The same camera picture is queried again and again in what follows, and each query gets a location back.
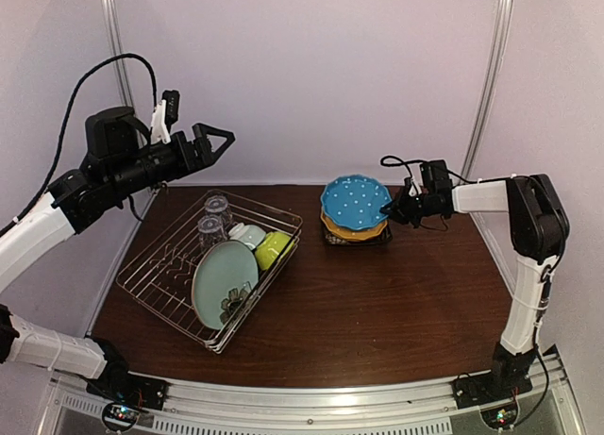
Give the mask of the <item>black floral square plate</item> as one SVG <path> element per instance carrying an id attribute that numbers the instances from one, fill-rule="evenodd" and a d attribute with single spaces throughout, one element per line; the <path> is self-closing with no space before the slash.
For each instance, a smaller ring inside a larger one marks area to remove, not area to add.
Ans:
<path id="1" fill-rule="evenodd" d="M 326 244 L 333 246 L 373 246 L 389 243 L 393 239 L 391 229 L 387 226 L 379 235 L 363 241 L 350 241 L 342 239 L 330 232 L 326 227 L 322 227 L 322 234 Z"/>

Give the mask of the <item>blue dotted scalloped plate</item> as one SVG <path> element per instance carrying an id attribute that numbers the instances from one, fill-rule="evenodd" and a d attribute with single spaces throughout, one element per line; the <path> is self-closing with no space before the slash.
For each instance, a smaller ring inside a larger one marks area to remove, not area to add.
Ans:
<path id="1" fill-rule="evenodd" d="M 388 189 L 376 179 L 339 176 L 329 182 L 320 197 L 323 213 L 336 225 L 352 231 L 378 226 L 387 219 L 381 209 L 392 202 Z"/>

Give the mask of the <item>yellow dotted scalloped plate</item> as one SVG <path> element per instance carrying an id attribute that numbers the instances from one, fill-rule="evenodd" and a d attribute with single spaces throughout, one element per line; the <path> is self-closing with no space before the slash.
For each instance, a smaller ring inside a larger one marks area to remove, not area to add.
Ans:
<path id="1" fill-rule="evenodd" d="M 388 222 L 383 221 L 374 227 L 369 227 L 362 230 L 351 230 L 350 228 L 336 225 L 335 222 L 329 218 L 323 210 L 321 211 L 320 219 L 329 233 L 335 235 L 339 239 L 353 243 L 373 240 L 377 238 L 388 226 Z"/>

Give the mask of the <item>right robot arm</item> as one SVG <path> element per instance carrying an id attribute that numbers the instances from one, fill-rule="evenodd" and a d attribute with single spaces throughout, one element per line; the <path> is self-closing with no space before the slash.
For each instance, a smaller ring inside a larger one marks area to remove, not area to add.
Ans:
<path id="1" fill-rule="evenodd" d="M 442 159 L 416 162 L 421 181 L 404 180 L 381 212 L 418 227 L 429 217 L 504 213 L 516 259 L 512 305 L 495 345 L 492 366 L 483 375 L 484 391 L 505 397 L 521 387 L 539 356 L 538 339 L 548 308 L 553 277 L 565 253 L 570 223 L 551 178 L 546 174 L 471 180 L 452 172 Z"/>

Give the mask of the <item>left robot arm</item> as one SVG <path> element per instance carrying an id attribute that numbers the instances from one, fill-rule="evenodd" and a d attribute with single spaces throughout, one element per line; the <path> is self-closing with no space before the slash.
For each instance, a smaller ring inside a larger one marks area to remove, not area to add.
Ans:
<path id="1" fill-rule="evenodd" d="M 193 137 L 170 132 L 174 109 L 159 103 L 152 124 L 131 107 L 105 109 L 85 122 L 87 154 L 81 165 L 42 191 L 34 206 L 1 236 L 1 287 L 36 261 L 82 233 L 132 196 L 213 166 L 235 142 L 232 132 L 193 125 Z M 29 323 L 1 308 L 1 360 L 97 379 L 116 401 L 136 391 L 131 374 L 115 364 L 109 347 Z"/>

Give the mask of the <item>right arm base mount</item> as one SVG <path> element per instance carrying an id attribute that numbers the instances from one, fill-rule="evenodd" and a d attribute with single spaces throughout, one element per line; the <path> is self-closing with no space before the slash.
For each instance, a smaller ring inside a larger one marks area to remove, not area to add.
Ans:
<path id="1" fill-rule="evenodd" d="M 511 399 L 519 393 L 533 389 L 528 377 L 521 377 L 512 384 L 497 384 L 491 372 L 477 375 L 461 374 L 451 383 L 452 393 L 459 410 L 482 406 L 500 400 Z"/>

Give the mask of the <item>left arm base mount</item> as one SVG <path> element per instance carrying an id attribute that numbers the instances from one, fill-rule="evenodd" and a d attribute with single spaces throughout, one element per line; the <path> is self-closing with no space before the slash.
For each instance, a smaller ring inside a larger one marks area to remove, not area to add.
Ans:
<path id="1" fill-rule="evenodd" d="M 111 378 L 85 378 L 86 391 L 135 410 L 162 410 L 167 394 L 165 380 L 130 373 Z"/>

